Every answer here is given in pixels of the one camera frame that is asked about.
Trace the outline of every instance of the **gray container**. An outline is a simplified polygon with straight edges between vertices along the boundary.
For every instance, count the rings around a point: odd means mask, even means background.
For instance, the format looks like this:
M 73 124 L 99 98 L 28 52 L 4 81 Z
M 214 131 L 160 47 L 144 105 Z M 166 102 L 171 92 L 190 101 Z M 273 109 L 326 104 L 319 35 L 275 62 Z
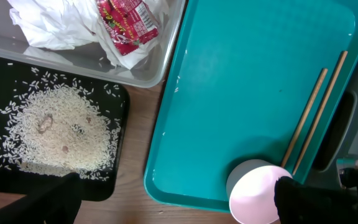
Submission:
M 12 24 L 9 17 L 11 5 L 6 0 L 0 0 L 0 57 L 87 77 L 149 88 L 160 82 L 168 68 L 185 7 L 185 0 L 167 0 L 167 2 L 169 17 L 164 18 L 164 30 L 160 43 L 149 52 L 147 58 L 128 70 L 110 65 L 99 43 L 76 47 L 74 50 L 42 49 L 52 52 L 50 55 L 53 57 L 45 57 L 45 54 L 37 56 L 34 52 L 40 49 L 29 47 L 21 28 Z M 63 57 L 71 63 L 65 63 L 66 60 L 52 59 L 56 57 Z

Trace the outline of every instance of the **bowl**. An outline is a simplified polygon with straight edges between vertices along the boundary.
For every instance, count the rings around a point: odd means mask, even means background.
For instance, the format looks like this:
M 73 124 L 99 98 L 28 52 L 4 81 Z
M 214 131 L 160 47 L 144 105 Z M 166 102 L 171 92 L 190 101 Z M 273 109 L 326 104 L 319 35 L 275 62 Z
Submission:
M 274 203 L 276 181 L 291 177 L 284 168 L 253 159 L 238 165 L 226 182 L 232 216 L 243 224 L 268 224 L 278 220 Z

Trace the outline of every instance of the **rice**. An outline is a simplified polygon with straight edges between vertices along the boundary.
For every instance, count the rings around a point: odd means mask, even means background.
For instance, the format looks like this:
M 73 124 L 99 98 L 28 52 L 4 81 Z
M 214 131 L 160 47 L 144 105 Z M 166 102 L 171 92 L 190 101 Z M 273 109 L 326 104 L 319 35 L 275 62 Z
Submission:
M 22 172 L 55 176 L 77 172 L 82 179 L 106 181 L 99 172 L 114 165 L 119 120 L 114 120 L 117 128 L 110 130 L 111 121 L 80 92 L 55 85 L 54 90 L 29 93 L 20 106 L 10 102 L 4 111 L 0 109 L 10 117 L 0 157 Z M 41 133 L 47 116 L 52 116 L 52 127 Z

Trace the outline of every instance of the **wooden chopstick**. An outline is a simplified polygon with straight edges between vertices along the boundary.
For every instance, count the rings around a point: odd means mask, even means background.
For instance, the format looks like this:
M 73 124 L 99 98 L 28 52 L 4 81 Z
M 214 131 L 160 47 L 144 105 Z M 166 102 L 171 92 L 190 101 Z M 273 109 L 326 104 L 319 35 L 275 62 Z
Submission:
M 332 90 L 333 90 L 333 88 L 334 88 L 336 79 L 337 79 L 337 77 L 338 77 L 338 75 L 339 75 L 339 72 L 341 71 L 341 68 L 342 68 L 343 63 L 344 63 L 345 58 L 346 58 L 346 55 L 347 55 L 347 51 L 343 51 L 343 52 L 341 53 L 341 56 L 339 57 L 339 61 L 338 61 L 337 65 L 336 65 L 336 68 L 335 68 L 335 71 L 334 71 L 334 75 L 333 75 L 333 77 L 331 78 L 331 81 L 329 82 L 328 88 L 326 89 L 326 91 L 325 91 L 325 93 L 324 93 L 323 100 L 322 100 L 322 102 L 321 102 L 320 105 L 319 105 L 319 108 L 318 108 L 318 111 L 317 111 L 317 115 L 316 115 L 316 117 L 315 117 L 314 120 L 313 120 L 313 124 L 311 125 L 311 130 L 310 130 L 310 132 L 308 133 L 308 136 L 307 136 L 307 138 L 306 138 L 306 141 L 305 141 L 305 143 L 304 143 L 304 145 L 303 145 L 303 147 L 302 147 L 301 154 L 300 154 L 300 156 L 299 156 L 299 158 L 298 158 L 298 160 L 297 160 L 297 162 L 296 162 L 295 168 L 294 168 L 294 170 L 293 170 L 293 172 L 292 172 L 292 176 L 294 176 L 294 175 L 296 174 L 296 171 L 298 170 L 299 165 L 301 164 L 302 158 L 303 158 L 303 156 L 305 155 L 305 152 L 306 152 L 306 150 L 307 150 L 307 148 L 308 148 L 308 146 L 309 146 L 309 143 L 310 143 L 310 141 L 311 141 L 311 138 L 313 137 L 314 131 L 315 131 L 316 128 L 317 128 L 317 124 L 318 124 L 318 122 L 319 122 L 319 120 L 320 120 L 320 117 L 321 117 L 321 115 L 322 115 L 322 113 L 323 113 L 323 111 L 324 111 L 324 107 L 326 106 L 327 101 L 328 101 L 328 98 L 329 98 L 329 96 L 330 96 L 330 94 L 331 94 L 331 92 L 332 92 Z
M 299 135 L 301 133 L 303 125 L 305 124 L 306 118 L 308 117 L 310 109 L 311 109 L 311 107 L 312 107 L 312 105 L 314 103 L 314 100 L 316 99 L 317 93 L 319 92 L 320 87 L 323 84 L 324 78 L 327 75 L 327 71 L 328 71 L 328 69 L 324 68 L 320 72 L 320 76 L 318 77 L 316 85 L 314 86 L 313 91 L 311 92 L 311 95 L 310 95 L 310 98 L 308 100 L 308 103 L 306 104 L 306 108 L 303 111 L 302 117 L 301 117 L 301 119 L 300 119 L 300 121 L 298 123 L 298 126 L 295 129 L 295 133 L 292 136 L 290 145 L 289 145 L 289 147 L 288 147 L 288 149 L 287 149 L 287 151 L 286 151 L 286 153 L 284 155 L 284 159 L 283 159 L 283 161 L 281 163 L 282 168 L 285 167 L 285 164 L 287 163 L 288 158 L 290 158 L 292 149 L 294 148 L 295 143 L 298 140 L 298 137 L 299 137 Z

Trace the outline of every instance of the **red candy packet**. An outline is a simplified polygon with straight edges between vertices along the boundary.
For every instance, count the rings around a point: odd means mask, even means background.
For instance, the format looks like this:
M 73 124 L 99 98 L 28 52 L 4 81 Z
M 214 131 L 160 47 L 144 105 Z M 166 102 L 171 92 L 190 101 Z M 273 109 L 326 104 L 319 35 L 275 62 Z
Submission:
M 114 46 L 127 55 L 158 36 L 157 21 L 142 0 L 97 0 Z

